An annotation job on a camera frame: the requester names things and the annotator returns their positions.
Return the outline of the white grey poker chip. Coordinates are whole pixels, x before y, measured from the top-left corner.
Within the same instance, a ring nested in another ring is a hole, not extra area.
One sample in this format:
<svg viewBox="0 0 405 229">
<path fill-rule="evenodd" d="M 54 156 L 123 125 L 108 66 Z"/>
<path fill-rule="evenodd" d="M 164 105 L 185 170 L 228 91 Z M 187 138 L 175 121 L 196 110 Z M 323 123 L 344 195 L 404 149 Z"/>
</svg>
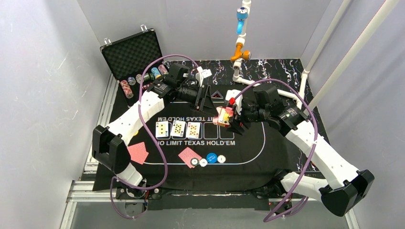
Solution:
<svg viewBox="0 0 405 229">
<path fill-rule="evenodd" d="M 226 162 L 226 157 L 224 155 L 219 155 L 217 157 L 217 162 L 220 163 L 220 164 L 225 163 Z"/>
</svg>

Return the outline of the red backed playing card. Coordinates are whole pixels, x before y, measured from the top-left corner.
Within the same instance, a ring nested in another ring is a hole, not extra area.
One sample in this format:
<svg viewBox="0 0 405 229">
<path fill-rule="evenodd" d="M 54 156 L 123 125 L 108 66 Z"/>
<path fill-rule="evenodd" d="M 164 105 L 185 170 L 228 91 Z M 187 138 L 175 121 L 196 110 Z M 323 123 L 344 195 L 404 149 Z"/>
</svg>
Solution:
<svg viewBox="0 0 405 229">
<path fill-rule="evenodd" d="M 191 148 L 187 147 L 184 150 L 182 150 L 178 154 L 179 158 L 189 167 L 189 168 L 195 168 L 190 164 L 190 160 L 192 158 L 197 158 L 199 160 L 202 159 L 202 157 L 197 154 L 195 151 L 193 151 Z"/>
</svg>

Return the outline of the blue small blind button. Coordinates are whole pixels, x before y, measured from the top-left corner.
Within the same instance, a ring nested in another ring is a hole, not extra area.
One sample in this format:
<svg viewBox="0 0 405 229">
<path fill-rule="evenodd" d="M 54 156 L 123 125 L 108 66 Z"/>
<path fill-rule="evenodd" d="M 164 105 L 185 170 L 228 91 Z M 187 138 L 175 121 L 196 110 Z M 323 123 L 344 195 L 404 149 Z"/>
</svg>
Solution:
<svg viewBox="0 0 405 229">
<path fill-rule="evenodd" d="M 207 160 L 207 162 L 208 162 L 209 164 L 214 164 L 214 163 L 217 162 L 218 156 L 217 156 L 217 154 L 215 154 L 215 153 L 213 153 L 213 152 L 210 152 L 210 153 L 207 154 L 206 160 Z"/>
</svg>

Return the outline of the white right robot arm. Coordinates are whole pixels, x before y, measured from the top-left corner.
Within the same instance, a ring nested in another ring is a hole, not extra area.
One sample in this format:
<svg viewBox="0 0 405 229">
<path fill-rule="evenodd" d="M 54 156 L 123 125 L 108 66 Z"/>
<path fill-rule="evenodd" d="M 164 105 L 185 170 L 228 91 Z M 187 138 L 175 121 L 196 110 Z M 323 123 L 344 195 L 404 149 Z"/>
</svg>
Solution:
<svg viewBox="0 0 405 229">
<path fill-rule="evenodd" d="M 267 123 L 307 159 L 301 172 L 280 170 L 273 178 L 279 193 L 293 193 L 320 201 L 332 214 L 342 217 L 366 197 L 374 175 L 346 161 L 319 134 L 313 114 L 304 114 L 296 104 L 286 104 L 275 86 L 250 85 L 254 100 L 244 97 L 246 89 L 226 92 L 226 116 L 229 131 L 242 134 L 252 123 Z"/>
</svg>

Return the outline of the red playing card box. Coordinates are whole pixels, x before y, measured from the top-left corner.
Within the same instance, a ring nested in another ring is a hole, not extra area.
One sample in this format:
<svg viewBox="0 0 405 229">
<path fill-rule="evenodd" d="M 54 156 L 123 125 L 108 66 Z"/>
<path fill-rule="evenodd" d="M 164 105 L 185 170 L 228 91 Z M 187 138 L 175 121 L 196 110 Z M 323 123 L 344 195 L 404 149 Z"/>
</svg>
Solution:
<svg viewBox="0 0 405 229">
<path fill-rule="evenodd" d="M 218 112 L 216 124 L 222 127 L 228 127 L 230 125 L 230 121 L 234 116 L 233 108 L 219 106 L 216 108 L 216 110 Z"/>
</svg>

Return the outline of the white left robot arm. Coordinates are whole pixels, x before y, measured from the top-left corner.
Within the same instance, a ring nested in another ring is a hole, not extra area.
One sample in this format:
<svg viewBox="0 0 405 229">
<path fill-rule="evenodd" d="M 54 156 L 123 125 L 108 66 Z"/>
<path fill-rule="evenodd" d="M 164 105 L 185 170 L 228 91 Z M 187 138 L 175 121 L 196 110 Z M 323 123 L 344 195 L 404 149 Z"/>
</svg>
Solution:
<svg viewBox="0 0 405 229">
<path fill-rule="evenodd" d="M 155 79 L 146 90 L 141 90 L 139 100 L 122 116 L 105 127 L 98 125 L 94 128 L 92 157 L 126 186 L 146 189 L 140 186 L 143 177 L 132 165 L 127 146 L 139 129 L 148 130 L 147 121 L 162 111 L 165 104 L 182 101 L 189 103 L 192 110 L 215 114 L 210 86 L 206 81 L 212 75 L 211 70 L 197 67 L 195 76 L 184 77 L 188 72 L 188 67 L 172 64 L 168 74 Z"/>
</svg>

